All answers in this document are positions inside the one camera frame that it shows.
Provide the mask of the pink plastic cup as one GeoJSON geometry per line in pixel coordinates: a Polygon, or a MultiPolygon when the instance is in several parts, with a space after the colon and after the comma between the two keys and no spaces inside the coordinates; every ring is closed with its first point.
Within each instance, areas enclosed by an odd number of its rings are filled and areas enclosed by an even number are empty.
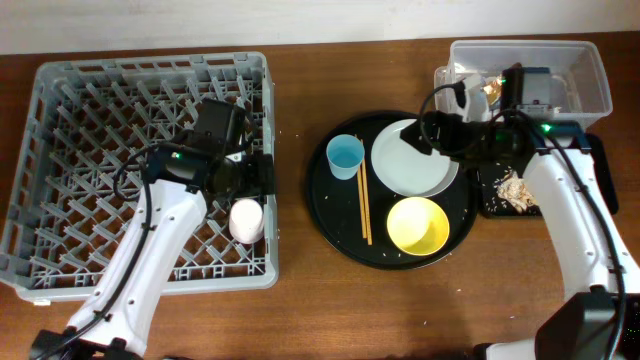
{"type": "Polygon", "coordinates": [[[233,238],[243,244],[253,244],[263,236],[264,212],[253,199],[236,201],[229,214],[229,231],[233,238]]]}

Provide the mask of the food scraps pile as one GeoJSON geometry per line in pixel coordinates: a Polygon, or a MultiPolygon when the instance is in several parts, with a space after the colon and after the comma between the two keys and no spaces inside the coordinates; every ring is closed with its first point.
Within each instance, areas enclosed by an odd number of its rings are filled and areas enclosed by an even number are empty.
{"type": "Polygon", "coordinates": [[[535,198],[514,170],[510,170],[503,178],[499,179],[495,184],[495,189],[497,196],[508,202],[519,214],[537,206],[535,198]]]}

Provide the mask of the light blue plastic cup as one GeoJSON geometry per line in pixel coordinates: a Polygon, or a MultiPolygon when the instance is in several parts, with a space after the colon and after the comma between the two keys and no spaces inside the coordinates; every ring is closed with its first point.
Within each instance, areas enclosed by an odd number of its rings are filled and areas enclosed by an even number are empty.
{"type": "Polygon", "coordinates": [[[356,175],[365,149],[355,136],[340,134],[329,141],[326,156],[332,175],[339,180],[348,180],[356,175]]]}

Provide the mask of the yellow plastic bowl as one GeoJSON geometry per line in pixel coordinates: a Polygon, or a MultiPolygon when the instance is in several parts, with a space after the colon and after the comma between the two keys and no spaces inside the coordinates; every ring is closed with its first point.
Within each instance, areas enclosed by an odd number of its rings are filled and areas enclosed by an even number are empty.
{"type": "Polygon", "coordinates": [[[430,256],[443,249],[450,235],[444,210],[423,197],[408,197],[389,211],[386,229],[392,243],[402,252],[430,256]]]}

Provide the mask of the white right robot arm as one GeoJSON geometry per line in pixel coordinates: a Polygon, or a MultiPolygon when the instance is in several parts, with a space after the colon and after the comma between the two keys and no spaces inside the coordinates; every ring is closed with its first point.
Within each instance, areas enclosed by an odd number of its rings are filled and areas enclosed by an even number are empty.
{"type": "Polygon", "coordinates": [[[524,185],[550,234],[565,298],[531,339],[479,344],[477,359],[636,359],[639,267],[601,195],[591,147],[575,120],[557,120],[551,72],[515,64],[500,79],[500,110],[475,109],[483,79],[451,84],[456,113],[422,108],[401,139],[423,154],[438,151],[468,167],[526,164],[524,185]]]}

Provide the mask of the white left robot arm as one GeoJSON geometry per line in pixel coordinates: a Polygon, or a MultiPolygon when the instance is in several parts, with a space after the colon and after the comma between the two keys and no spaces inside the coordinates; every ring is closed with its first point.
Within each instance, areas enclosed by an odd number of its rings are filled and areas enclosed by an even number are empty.
{"type": "Polygon", "coordinates": [[[93,294],[61,333],[42,330],[32,359],[140,359],[161,293],[181,250],[216,202],[227,203],[233,240],[266,233],[260,198],[274,193],[273,158],[254,153],[259,134],[248,105],[206,99],[193,128],[130,156],[142,188],[133,218],[93,294]]]}

